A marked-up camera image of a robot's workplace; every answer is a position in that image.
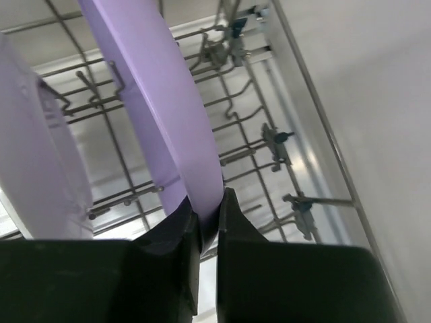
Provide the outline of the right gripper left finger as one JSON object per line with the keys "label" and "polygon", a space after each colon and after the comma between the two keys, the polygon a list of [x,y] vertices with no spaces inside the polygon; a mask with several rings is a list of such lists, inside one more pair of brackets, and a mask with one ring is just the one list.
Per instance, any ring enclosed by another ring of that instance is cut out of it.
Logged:
{"label": "right gripper left finger", "polygon": [[188,200],[135,240],[1,243],[2,322],[191,322],[198,286]]}

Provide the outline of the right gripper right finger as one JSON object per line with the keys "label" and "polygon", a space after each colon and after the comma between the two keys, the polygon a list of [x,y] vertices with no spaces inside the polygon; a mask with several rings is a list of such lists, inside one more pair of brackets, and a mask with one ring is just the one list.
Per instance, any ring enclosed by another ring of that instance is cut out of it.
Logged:
{"label": "right gripper right finger", "polygon": [[397,322],[378,260],[361,247],[271,242],[234,190],[220,205],[219,322]]}

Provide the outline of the purple plate front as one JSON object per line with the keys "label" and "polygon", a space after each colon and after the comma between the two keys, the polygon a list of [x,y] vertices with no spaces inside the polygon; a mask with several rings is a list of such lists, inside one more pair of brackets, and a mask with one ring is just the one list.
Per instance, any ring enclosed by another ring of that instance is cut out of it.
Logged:
{"label": "purple plate front", "polygon": [[26,239],[93,238],[90,183],[57,95],[4,34],[1,204]]}

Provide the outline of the purple plate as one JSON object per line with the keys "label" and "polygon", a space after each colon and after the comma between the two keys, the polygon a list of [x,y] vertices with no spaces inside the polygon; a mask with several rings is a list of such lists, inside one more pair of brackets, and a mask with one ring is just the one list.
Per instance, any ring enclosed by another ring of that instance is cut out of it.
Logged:
{"label": "purple plate", "polygon": [[218,148],[189,67],[154,1],[81,1],[167,215],[188,199],[201,248],[218,232]]}
{"label": "purple plate", "polygon": [[1,204],[26,239],[93,238],[90,183],[57,95],[4,34]]}

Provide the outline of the purple plate back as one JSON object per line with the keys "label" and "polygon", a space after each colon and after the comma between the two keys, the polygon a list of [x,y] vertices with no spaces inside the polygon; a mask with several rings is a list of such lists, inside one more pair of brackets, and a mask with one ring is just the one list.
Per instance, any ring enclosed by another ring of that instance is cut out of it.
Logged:
{"label": "purple plate back", "polygon": [[81,1],[167,215],[188,199],[201,248],[218,232],[218,148],[189,67],[154,1]]}

